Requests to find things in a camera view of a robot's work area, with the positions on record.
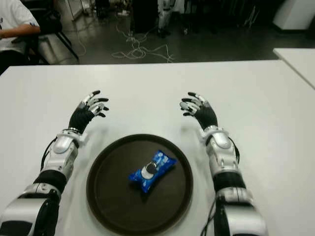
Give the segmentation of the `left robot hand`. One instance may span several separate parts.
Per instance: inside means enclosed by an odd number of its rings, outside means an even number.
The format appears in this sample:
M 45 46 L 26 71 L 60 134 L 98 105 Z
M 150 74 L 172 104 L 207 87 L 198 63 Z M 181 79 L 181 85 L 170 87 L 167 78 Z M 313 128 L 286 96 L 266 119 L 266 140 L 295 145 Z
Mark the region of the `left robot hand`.
M 100 90 L 96 90 L 85 96 L 69 120 L 68 129 L 76 130 L 78 133 L 83 134 L 88 124 L 93 118 L 106 117 L 102 111 L 108 111 L 109 108 L 105 106 L 105 102 L 108 102 L 108 98 L 97 97 L 100 94 Z

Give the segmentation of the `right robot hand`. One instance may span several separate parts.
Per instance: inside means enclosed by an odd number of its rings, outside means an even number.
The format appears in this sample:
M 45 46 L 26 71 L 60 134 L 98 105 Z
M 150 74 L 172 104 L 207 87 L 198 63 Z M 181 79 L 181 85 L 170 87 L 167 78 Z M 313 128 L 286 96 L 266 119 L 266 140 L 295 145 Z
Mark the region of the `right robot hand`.
M 205 130 L 210 126 L 218 127 L 215 111 L 208 100 L 195 92 L 188 92 L 189 98 L 182 98 L 180 108 L 184 111 L 183 116 L 194 117 Z

